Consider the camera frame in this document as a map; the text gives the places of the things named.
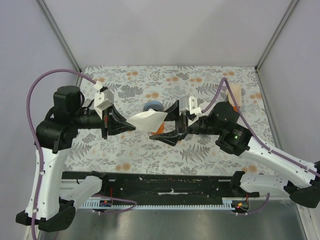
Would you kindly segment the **coffee filter box orange black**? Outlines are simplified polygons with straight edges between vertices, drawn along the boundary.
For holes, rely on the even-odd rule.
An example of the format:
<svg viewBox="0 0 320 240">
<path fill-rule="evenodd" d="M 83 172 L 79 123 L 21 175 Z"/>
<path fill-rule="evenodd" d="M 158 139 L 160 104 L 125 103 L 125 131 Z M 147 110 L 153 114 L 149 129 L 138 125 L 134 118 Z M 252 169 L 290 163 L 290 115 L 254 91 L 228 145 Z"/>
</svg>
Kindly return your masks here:
<svg viewBox="0 0 320 240">
<path fill-rule="evenodd" d="M 238 109 L 242 106 L 242 86 L 240 84 L 230 83 L 229 87 L 231 89 L 231 93 L 233 94 L 233 97 L 229 90 L 226 90 L 227 93 L 227 101 L 230 103 L 230 105 L 233 107 L 233 109 L 238 112 Z"/>
</svg>

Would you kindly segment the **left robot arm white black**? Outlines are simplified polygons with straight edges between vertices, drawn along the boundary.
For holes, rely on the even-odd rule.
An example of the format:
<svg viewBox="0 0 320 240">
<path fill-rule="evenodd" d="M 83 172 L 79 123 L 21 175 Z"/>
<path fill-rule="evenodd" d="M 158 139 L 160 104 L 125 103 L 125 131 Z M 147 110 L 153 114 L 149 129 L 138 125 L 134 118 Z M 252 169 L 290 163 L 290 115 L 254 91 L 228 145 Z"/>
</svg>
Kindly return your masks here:
<svg viewBox="0 0 320 240">
<path fill-rule="evenodd" d="M 106 173 L 91 171 L 69 193 L 60 194 L 63 168 L 71 152 L 73 139 L 80 129 L 100 129 L 103 139 L 136 128 L 111 105 L 100 117 L 84 108 L 84 95 L 77 86 L 62 86 L 53 95 L 54 106 L 34 130 L 36 136 L 36 170 L 27 208 L 15 221 L 38 226 L 44 232 L 66 230 L 77 209 L 91 196 L 111 196 L 113 187 Z"/>
</svg>

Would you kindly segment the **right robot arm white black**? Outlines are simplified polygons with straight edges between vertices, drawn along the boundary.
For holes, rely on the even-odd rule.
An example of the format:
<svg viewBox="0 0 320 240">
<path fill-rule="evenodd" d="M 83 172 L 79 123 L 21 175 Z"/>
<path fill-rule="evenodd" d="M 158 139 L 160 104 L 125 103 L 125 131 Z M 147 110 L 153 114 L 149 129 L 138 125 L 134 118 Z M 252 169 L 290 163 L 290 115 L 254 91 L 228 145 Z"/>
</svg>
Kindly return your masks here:
<svg viewBox="0 0 320 240">
<path fill-rule="evenodd" d="M 193 98 L 179 99 L 170 108 L 158 101 L 145 104 L 147 113 L 165 114 L 164 121 L 174 122 L 175 129 L 150 137 L 175 146 L 187 135 L 215 135 L 215 144 L 223 152 L 260 163 L 275 171 L 274 175 L 253 176 L 244 171 L 233 174 L 229 191 L 235 197 L 244 194 L 288 194 L 306 208 L 316 208 L 320 202 L 320 163 L 290 155 L 262 141 L 249 126 L 237 123 L 241 114 L 229 102 L 217 103 L 209 114 L 198 107 Z"/>
</svg>

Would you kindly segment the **blue plastic dripper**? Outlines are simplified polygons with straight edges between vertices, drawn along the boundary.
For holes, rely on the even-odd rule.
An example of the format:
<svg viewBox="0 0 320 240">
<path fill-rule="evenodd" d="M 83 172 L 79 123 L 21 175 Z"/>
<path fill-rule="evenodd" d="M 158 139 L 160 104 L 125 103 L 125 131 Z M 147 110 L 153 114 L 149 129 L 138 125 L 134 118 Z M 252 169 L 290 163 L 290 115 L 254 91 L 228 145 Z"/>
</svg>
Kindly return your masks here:
<svg viewBox="0 0 320 240">
<path fill-rule="evenodd" d="M 149 102 L 147 102 L 144 106 L 143 106 L 143 111 L 146 112 L 148 110 L 154 110 L 156 112 L 163 112 L 165 110 L 163 104 L 157 100 L 151 100 Z"/>
</svg>

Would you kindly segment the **orange glass carafe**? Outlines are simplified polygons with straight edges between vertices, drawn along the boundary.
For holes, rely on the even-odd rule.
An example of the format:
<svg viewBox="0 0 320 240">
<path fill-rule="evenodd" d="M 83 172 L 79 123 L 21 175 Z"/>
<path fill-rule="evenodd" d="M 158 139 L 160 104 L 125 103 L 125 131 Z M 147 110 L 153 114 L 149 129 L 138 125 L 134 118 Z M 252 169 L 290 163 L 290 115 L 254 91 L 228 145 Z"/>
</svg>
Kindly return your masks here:
<svg viewBox="0 0 320 240">
<path fill-rule="evenodd" d="M 161 134 L 164 132 L 165 126 L 164 123 L 162 123 L 159 127 L 159 129 L 157 130 L 156 134 Z"/>
</svg>

